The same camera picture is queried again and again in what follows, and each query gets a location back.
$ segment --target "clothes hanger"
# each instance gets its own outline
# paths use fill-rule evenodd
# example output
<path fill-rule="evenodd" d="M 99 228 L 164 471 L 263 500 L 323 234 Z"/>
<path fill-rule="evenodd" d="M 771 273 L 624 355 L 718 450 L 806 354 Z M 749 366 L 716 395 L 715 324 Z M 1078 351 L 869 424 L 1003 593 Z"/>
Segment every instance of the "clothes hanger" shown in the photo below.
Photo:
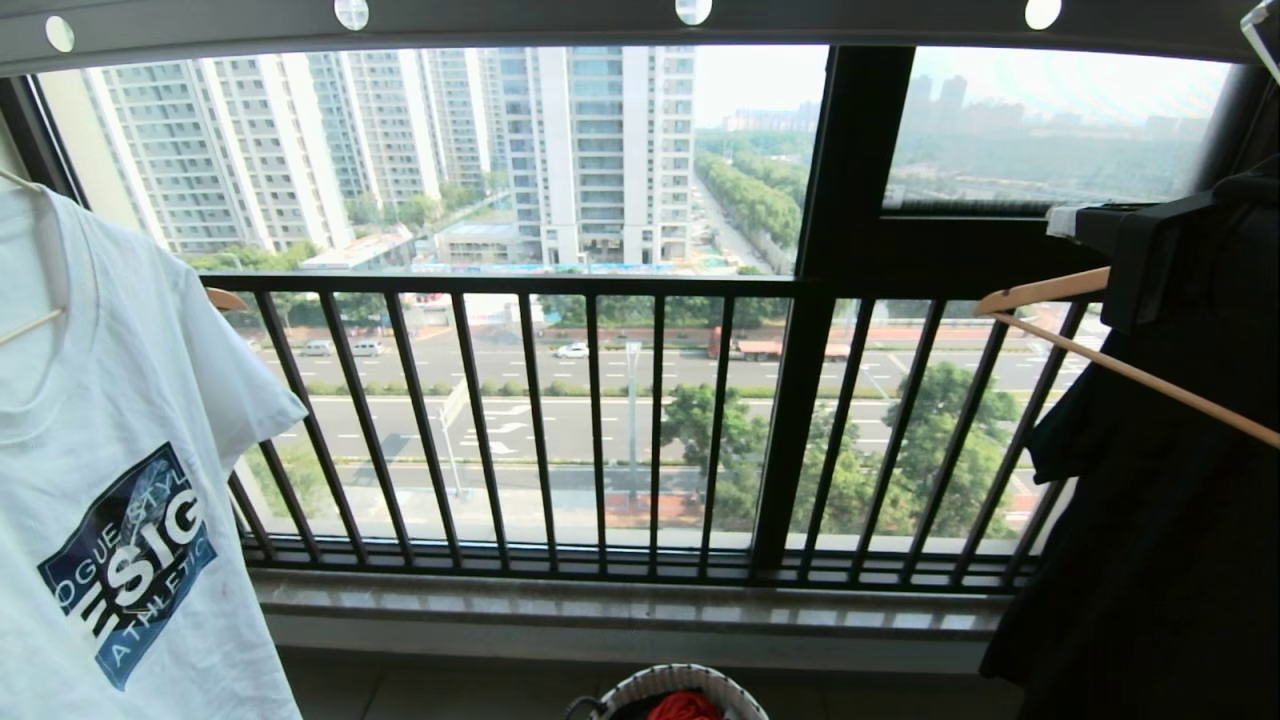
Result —
<path fill-rule="evenodd" d="M 1012 315 L 1005 313 L 1005 310 L 1012 310 L 1019 305 L 1029 305 L 1033 302 L 1046 302 L 1050 300 L 1062 300 L 1065 297 L 1071 297 L 1075 295 L 1083 295 L 1087 292 L 1097 292 L 1100 290 L 1106 290 L 1107 279 L 1110 278 L 1111 268 L 1098 268 L 1097 270 L 1088 270 L 1084 273 L 1075 273 L 1073 275 L 1064 275 L 1061 278 L 1052 278 L 1047 281 L 1021 284 L 1018 287 L 1011 287 L 1009 290 L 1001 290 L 992 292 L 987 297 L 983 297 L 978 306 L 974 307 L 974 315 L 989 315 L 1006 325 L 1018 328 L 1020 331 L 1028 332 L 1041 340 L 1047 340 L 1048 342 L 1066 350 L 1068 352 L 1074 352 L 1082 357 L 1087 357 L 1103 368 L 1119 373 L 1130 380 L 1142 383 L 1151 389 L 1166 395 L 1184 405 L 1189 405 L 1211 418 L 1221 420 L 1233 428 L 1244 432 L 1271 447 L 1280 448 L 1280 433 L 1272 430 L 1271 428 L 1251 420 L 1239 413 L 1228 410 L 1221 405 L 1201 397 L 1194 392 L 1183 389 L 1169 380 L 1164 380 L 1152 375 L 1146 370 L 1134 368 L 1133 365 L 1116 360 L 1115 357 L 1098 352 L 1096 350 L 1084 347 L 1083 345 L 1068 340 L 1057 333 L 1048 332 L 1043 328 L 1025 323 L 1014 318 Z"/>
<path fill-rule="evenodd" d="M 33 183 L 33 182 L 31 182 L 31 181 L 28 181 L 28 179 L 26 179 L 26 178 L 23 178 L 20 176 L 18 176 L 18 174 L 10 173 L 9 170 L 6 170 L 4 168 L 0 168 L 0 178 L 4 178 L 6 181 L 17 184 L 18 187 L 20 187 L 20 188 L 23 188 L 26 191 L 33 192 L 36 195 L 44 195 L 44 192 L 45 192 L 44 188 L 41 188 L 38 184 L 36 184 L 36 183 Z M 234 310 L 248 310 L 248 305 L 246 305 L 243 300 L 241 300 L 237 295 L 227 292 L 225 290 L 218 290 L 215 287 L 210 287 L 210 288 L 205 288 L 205 293 L 209 296 L 209 301 L 214 304 L 214 307 L 218 307 L 223 313 L 234 311 Z M 31 332 L 31 331 L 38 328 L 40 325 L 42 325 L 42 324 L 52 320 L 54 318 L 61 315 L 65 311 L 67 311 L 65 307 L 58 307 L 58 309 L 51 310 L 51 311 L 49 311 L 47 314 L 45 314 L 45 315 L 40 316 L 40 318 L 36 318 L 35 320 L 32 320 L 32 322 L 29 322 L 29 323 L 27 323 L 24 325 L 20 325 L 20 327 L 18 327 L 18 328 L 15 328 L 13 331 L 9 331 L 8 333 L 0 336 L 0 345 L 4 345 L 6 342 L 9 342 L 10 340 L 17 338 L 18 336 L 20 336 L 20 334 L 23 334 L 26 332 Z"/>
<path fill-rule="evenodd" d="M 0 168 L 0 178 L 4 178 L 6 181 L 17 184 L 18 187 L 20 187 L 20 188 L 23 188 L 23 190 L 26 190 L 28 192 L 35 192 L 37 195 L 44 193 L 44 191 L 40 188 L 38 184 L 28 182 L 28 181 L 26 181 L 26 179 L 23 179 L 20 177 L 15 176 L 14 173 L 10 173 L 9 170 L 5 170 L 4 168 Z M 15 338 L 18 338 L 22 334 L 28 333 L 28 332 L 38 328 L 40 325 L 44 325 L 45 323 L 52 320 L 54 318 L 58 318 L 59 315 L 61 315 L 65 311 L 67 311 L 67 307 L 54 307 L 52 310 L 50 310 L 49 313 L 45 313 L 44 315 L 36 318 L 35 320 L 31 320 L 29 323 L 23 324 L 23 325 L 18 325 L 17 328 L 14 328 L 12 331 L 9 331 L 9 332 L 6 332 L 4 334 L 0 334 L 0 345 L 4 345 L 6 342 L 9 342 L 10 340 L 15 340 Z"/>

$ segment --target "truck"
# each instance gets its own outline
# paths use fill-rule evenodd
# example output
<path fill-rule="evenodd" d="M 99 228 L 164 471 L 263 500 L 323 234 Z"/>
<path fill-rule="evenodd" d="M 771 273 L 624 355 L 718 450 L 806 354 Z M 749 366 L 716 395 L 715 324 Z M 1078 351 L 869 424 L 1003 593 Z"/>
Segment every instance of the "truck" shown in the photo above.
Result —
<path fill-rule="evenodd" d="M 719 357 L 721 328 L 712 328 L 707 340 L 707 356 L 712 360 Z M 827 361 L 849 360 L 849 346 L 838 342 L 828 342 L 824 351 Z M 780 340 L 735 340 L 730 343 L 730 360 L 780 360 L 782 357 L 782 341 Z"/>

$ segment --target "rooftop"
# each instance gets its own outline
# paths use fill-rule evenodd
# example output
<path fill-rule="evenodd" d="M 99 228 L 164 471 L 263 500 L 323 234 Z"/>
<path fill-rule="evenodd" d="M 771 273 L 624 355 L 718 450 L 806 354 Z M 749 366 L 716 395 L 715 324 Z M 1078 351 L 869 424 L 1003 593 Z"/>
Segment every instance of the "rooftop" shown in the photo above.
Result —
<path fill-rule="evenodd" d="M 404 225 L 397 225 L 393 232 L 367 234 L 346 247 L 326 250 L 315 258 L 302 261 L 303 270 L 346 270 L 361 265 L 413 240 L 413 233 Z"/>

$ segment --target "street sign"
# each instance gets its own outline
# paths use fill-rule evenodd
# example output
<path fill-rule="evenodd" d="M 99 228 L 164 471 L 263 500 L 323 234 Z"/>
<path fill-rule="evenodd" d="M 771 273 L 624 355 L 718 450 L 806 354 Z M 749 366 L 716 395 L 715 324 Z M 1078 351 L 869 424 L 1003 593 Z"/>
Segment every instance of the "street sign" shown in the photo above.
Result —
<path fill-rule="evenodd" d="M 466 401 L 467 383 L 463 380 L 453 386 L 453 392 L 444 398 L 444 405 L 440 406 L 440 423 L 443 423 L 445 428 L 449 427 L 449 424 L 452 424 L 458 416 L 458 413 L 462 411 L 462 404 Z"/>

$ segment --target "green hedge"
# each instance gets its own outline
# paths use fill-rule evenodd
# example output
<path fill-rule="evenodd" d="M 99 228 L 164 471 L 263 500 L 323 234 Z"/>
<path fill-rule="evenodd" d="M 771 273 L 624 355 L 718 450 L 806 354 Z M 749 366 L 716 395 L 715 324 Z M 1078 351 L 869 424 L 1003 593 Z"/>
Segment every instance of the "green hedge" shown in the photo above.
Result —
<path fill-rule="evenodd" d="M 671 387 L 666 388 L 664 395 L 671 395 Z M 314 396 L 348 396 L 346 384 L 333 384 L 325 382 L 308 382 L 306 384 L 307 395 Z M 744 400 L 772 400 L 777 393 L 777 388 L 772 386 L 745 386 L 745 387 L 732 387 L 737 392 L 737 396 Z M 422 388 L 422 395 L 428 397 L 445 396 L 452 392 L 452 386 L 447 383 L 435 383 Z M 884 392 L 890 397 L 897 397 L 896 387 L 887 387 Z M 369 383 L 365 386 L 365 395 L 367 396 L 406 396 L 408 395 L 408 387 L 404 386 L 402 380 L 392 380 L 387 383 Z M 480 386 L 480 395 L 485 397 L 525 397 L 529 395 L 529 388 L 524 384 L 506 382 L 498 384 L 493 380 L 485 380 Z M 544 397 L 590 397 L 591 388 L 589 386 L 570 384 L 561 380 L 553 380 L 550 384 L 543 387 Z M 824 400 L 833 400 L 838 397 L 840 389 L 833 387 L 820 387 L 818 388 L 818 397 Z M 625 387 L 602 387 L 600 397 L 626 397 L 627 388 Z M 636 388 L 636 396 L 650 397 L 653 396 L 653 386 L 640 386 Z M 855 386 L 854 397 L 863 400 L 881 400 L 883 396 L 873 387 Z"/>

